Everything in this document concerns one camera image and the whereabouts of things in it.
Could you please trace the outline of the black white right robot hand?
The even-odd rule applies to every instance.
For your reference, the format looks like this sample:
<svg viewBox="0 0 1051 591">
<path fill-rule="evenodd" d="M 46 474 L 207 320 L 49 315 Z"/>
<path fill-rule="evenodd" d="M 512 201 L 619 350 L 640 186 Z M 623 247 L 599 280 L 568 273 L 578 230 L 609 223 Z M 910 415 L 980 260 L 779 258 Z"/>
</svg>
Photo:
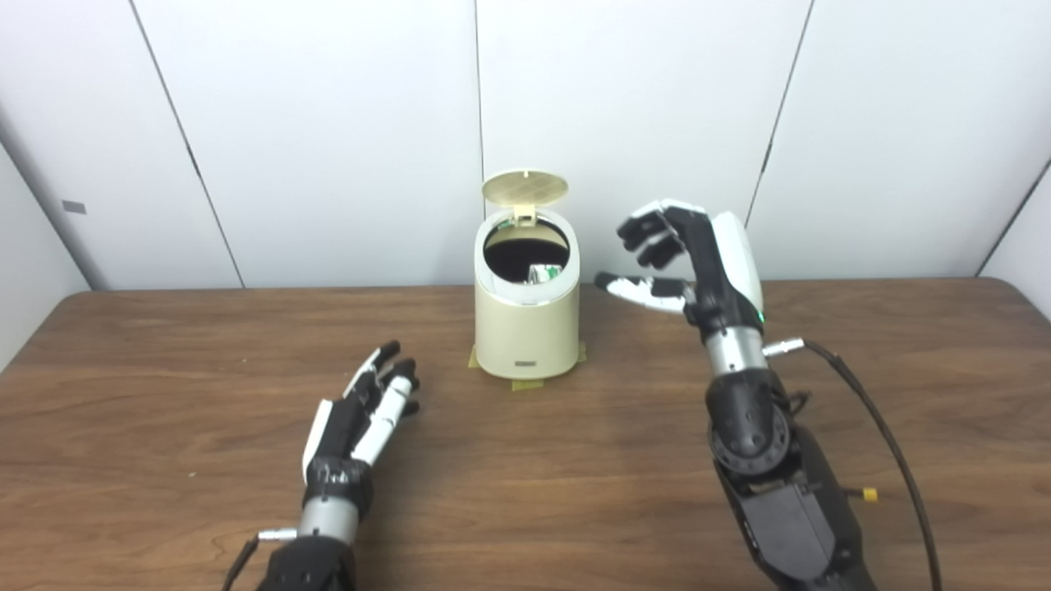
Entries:
<svg viewBox="0 0 1051 591">
<path fill-rule="evenodd" d="M 694 280 L 600 272 L 609 295 L 650 310 L 683 315 L 703 340 L 731 328 L 764 333 L 764 298 L 746 228 L 736 213 L 709 216 L 700 206 L 658 199 L 617 228 L 641 267 L 665 269 L 686 254 Z"/>
</svg>

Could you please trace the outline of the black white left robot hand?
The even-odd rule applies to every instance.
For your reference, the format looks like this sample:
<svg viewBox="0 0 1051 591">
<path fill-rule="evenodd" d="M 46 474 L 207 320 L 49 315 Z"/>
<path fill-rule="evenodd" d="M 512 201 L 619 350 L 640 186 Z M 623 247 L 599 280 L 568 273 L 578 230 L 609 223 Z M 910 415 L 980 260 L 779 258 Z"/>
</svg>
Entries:
<svg viewBox="0 0 1051 591">
<path fill-rule="evenodd" d="M 387 341 L 358 367 L 341 398 L 320 402 L 301 461 L 304 502 L 343 500 L 364 519 L 373 505 L 373 466 L 401 419 L 416 415 L 416 362 Z"/>
</svg>

